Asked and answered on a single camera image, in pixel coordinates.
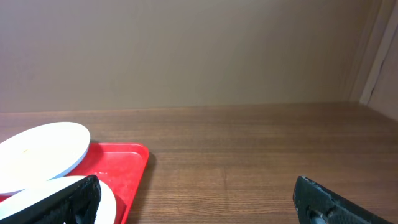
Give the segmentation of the white plate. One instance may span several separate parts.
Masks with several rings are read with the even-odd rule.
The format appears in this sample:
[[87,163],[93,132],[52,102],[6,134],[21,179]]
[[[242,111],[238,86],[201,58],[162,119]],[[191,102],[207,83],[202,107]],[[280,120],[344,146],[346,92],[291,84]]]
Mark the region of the white plate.
[[63,177],[86,156],[91,141],[82,124],[56,122],[23,131],[1,143],[1,195]]
[[[78,175],[51,179],[10,196],[1,202],[1,221],[83,178],[84,176]],[[112,190],[104,182],[100,181],[99,184],[101,199],[96,212],[95,224],[113,224],[116,219],[116,199]]]

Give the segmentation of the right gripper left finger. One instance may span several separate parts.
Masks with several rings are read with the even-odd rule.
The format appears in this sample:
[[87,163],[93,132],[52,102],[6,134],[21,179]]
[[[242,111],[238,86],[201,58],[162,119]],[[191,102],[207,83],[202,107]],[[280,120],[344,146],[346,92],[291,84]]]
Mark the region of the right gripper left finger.
[[100,201],[95,175],[52,179],[1,202],[1,223],[94,223]]

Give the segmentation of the white plate top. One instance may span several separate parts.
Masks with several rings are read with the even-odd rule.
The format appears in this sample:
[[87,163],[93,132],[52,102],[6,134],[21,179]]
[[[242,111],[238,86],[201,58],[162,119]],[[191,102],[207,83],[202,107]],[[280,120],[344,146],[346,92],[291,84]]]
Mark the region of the white plate top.
[[1,195],[63,177],[86,156],[91,141],[82,124],[56,122],[23,131],[1,143]]

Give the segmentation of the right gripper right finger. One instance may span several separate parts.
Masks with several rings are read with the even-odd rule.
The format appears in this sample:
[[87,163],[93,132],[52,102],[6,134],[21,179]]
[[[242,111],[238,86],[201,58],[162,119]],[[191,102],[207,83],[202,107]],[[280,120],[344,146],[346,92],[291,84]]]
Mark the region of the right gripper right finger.
[[300,224],[392,224],[305,176],[293,192]]

